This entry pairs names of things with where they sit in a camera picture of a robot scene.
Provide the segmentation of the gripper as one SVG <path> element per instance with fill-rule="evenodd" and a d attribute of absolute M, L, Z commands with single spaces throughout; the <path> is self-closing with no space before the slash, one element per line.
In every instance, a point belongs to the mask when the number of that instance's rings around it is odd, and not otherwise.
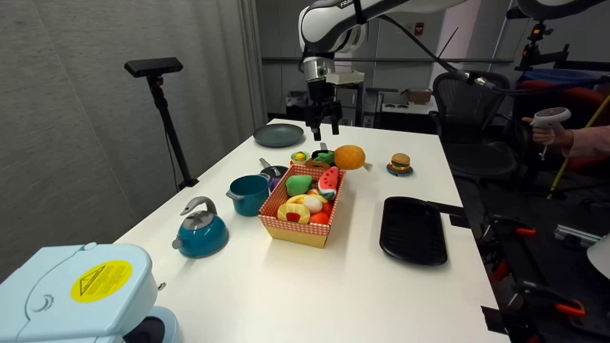
<path fill-rule="evenodd" d="M 305 107 L 305 125 L 310 128 L 314 141 L 322 141 L 320 124 L 325 117 L 330 119 L 333 135 L 339 135 L 343 112 L 334 85 L 326 81 L 312 81 L 307 83 L 307 91 L 309 100 Z"/>

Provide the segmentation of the person's forearm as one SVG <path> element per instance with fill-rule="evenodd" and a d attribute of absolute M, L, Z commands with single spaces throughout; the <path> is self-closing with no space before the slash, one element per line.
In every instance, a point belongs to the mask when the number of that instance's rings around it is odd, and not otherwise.
<path fill-rule="evenodd" d="M 584 148 L 576 146 L 574 147 L 575 153 L 591 153 L 593 158 L 610 158 L 610 125 L 602 126 L 601 129 L 592 129 L 591 133 L 580 133 L 574 134 L 574 143 L 578 140 L 584 139 Z M 567 150 L 562 148 L 562 154 L 567 156 Z"/>

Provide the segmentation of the small black toy pan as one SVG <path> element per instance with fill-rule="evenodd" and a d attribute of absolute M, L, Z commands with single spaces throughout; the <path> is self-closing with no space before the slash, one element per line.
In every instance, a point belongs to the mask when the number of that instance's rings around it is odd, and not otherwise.
<path fill-rule="evenodd" d="M 326 143 L 320 143 L 320 149 L 312 153 L 311 159 L 316 162 L 326 163 L 329 166 L 334 166 L 334 151 L 329 150 Z"/>

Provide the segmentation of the orange fruit toy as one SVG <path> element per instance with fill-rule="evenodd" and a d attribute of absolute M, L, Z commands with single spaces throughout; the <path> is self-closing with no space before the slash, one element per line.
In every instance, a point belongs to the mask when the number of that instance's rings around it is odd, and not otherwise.
<path fill-rule="evenodd" d="M 356 170 L 365 165 L 366 154 L 355 145 L 343 145 L 334 150 L 334 164 L 338 169 Z"/>

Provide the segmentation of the watermelon slice toy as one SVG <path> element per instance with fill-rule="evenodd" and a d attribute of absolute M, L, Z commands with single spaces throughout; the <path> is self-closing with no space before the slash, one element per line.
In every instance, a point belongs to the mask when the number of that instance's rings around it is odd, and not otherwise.
<path fill-rule="evenodd" d="M 340 171 L 336 166 L 330 167 L 320 176 L 318 191 L 323 198 L 333 200 L 337 196 L 339 176 Z"/>

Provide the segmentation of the green avocado toy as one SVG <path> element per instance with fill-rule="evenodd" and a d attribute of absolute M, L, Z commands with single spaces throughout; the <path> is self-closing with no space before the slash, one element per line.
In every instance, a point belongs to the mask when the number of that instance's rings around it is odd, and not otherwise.
<path fill-rule="evenodd" d="M 308 174 L 294 174 L 285 182 L 285 188 L 289 197 L 306 194 L 313 186 L 313 178 Z"/>

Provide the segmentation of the black toy pot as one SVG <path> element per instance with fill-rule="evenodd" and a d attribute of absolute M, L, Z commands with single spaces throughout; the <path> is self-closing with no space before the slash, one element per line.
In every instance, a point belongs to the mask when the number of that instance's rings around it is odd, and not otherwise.
<path fill-rule="evenodd" d="M 266 174 L 269 182 L 272 178 L 283 178 L 288 170 L 288 167 L 283 165 L 271 165 L 264 158 L 260 158 L 259 162 L 263 167 L 261 174 Z"/>

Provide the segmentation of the yellow pineapple slice toy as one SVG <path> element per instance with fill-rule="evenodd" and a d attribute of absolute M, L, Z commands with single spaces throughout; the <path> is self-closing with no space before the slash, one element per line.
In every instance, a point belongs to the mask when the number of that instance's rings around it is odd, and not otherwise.
<path fill-rule="evenodd" d="M 311 211 L 302 204 L 284 203 L 277 209 L 276 217 L 278 220 L 308 224 Z"/>

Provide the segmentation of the teal toy pot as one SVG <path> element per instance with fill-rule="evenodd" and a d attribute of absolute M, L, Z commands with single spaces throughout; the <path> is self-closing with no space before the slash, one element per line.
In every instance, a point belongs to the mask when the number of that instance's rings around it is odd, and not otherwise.
<path fill-rule="evenodd" d="M 231 182 L 226 193 L 233 200 L 235 211 L 242 216 L 257 216 L 269 197 L 268 174 L 249 174 Z"/>

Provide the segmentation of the orange checked cardboard box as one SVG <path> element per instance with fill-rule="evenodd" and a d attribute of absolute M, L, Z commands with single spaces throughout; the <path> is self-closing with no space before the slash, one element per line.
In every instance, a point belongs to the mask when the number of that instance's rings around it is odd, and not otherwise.
<path fill-rule="evenodd" d="M 337 195 L 334 200 L 331 201 L 333 206 L 327 224 L 298 223 L 289 220 L 281 220 L 277 217 L 277 210 L 288 200 L 288 193 L 285 186 L 288 178 L 292 176 L 308 175 L 312 177 L 312 180 L 316 184 L 322 174 L 323 169 L 320 168 L 293 165 L 288 169 L 283 178 L 281 178 L 279 184 L 259 210 L 258 215 L 263 226 L 268 230 L 269 235 L 273 239 L 309 245 L 316 248 L 323 248 L 325 246 L 332 228 L 338 202 L 341 199 L 341 191 L 346 176 L 345 171 L 340 170 L 338 172 Z"/>

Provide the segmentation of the teal toy kettle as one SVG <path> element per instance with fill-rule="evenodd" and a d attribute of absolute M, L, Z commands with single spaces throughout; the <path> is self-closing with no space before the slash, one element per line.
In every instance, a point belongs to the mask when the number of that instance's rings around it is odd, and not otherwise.
<path fill-rule="evenodd" d="M 219 252 L 229 241 L 226 224 L 208 197 L 192 198 L 180 213 L 184 216 L 172 247 L 187 258 L 205 258 Z"/>

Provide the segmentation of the light blue toy appliance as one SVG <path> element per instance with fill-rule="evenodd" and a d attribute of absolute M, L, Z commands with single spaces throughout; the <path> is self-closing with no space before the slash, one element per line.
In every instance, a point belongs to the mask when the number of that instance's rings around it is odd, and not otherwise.
<path fill-rule="evenodd" d="M 183 343 L 132 244 L 43 247 L 0 283 L 0 343 Z"/>

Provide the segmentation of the hand controller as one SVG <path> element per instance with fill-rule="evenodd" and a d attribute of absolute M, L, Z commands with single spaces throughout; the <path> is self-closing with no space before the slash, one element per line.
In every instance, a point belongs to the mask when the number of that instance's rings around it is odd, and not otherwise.
<path fill-rule="evenodd" d="M 554 124 L 570 119 L 571 111 L 566 107 L 551 107 L 535 113 L 530 126 L 545 130 L 552 130 Z"/>

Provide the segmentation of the yellow stick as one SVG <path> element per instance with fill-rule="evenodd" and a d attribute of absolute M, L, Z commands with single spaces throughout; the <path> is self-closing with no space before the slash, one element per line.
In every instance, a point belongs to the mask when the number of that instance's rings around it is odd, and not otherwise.
<path fill-rule="evenodd" d="M 562 166 L 560 167 L 558 174 L 556 175 L 556 177 L 554 178 L 551 187 L 549 189 L 549 192 L 547 194 L 546 200 L 551 200 L 551 198 L 553 198 L 553 196 L 558 192 L 558 184 L 560 182 L 560 179 L 562 178 L 564 172 L 566 171 L 567 165 L 569 164 L 570 159 L 579 159 L 579 158 L 593 158 L 593 154 L 591 153 L 575 153 L 573 152 L 575 150 L 575 146 L 577 148 L 581 147 L 584 148 L 584 139 L 578 140 L 577 143 L 574 143 L 574 134 L 577 134 L 578 132 L 582 133 L 591 133 L 592 129 L 601 129 L 602 127 L 592 127 L 592 125 L 596 122 L 597 118 L 604 112 L 604 110 L 606 109 L 606 106 L 608 106 L 608 104 L 610 104 L 610 93 L 606 96 L 606 98 L 604 99 L 604 101 L 601 103 L 601 105 L 599 106 L 599 108 L 596 110 L 596 112 L 592 115 L 592 117 L 588 120 L 586 126 L 584 126 L 584 128 L 579 129 L 579 130 L 568 130 L 565 132 L 565 137 L 566 139 L 570 139 L 569 142 L 571 143 L 570 148 L 568 149 L 567 147 L 565 148 L 565 150 L 567 150 L 567 156 L 564 159 L 564 162 L 562 164 Z"/>

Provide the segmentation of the orange handled clamp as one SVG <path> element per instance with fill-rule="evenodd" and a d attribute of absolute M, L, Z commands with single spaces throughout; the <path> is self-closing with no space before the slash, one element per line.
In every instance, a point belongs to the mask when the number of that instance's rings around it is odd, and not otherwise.
<path fill-rule="evenodd" d="M 586 315 L 586 310 L 582 302 L 567 297 L 556 289 L 543 284 L 519 280 L 512 286 L 516 295 L 525 297 L 525 300 L 533 300 L 535 304 L 543 304 L 559 313 L 572 318 L 582 318 Z"/>
<path fill-rule="evenodd" d="M 482 242 L 503 242 L 515 240 L 518 237 L 536 236 L 536 229 L 516 218 L 492 216 L 481 225 Z"/>

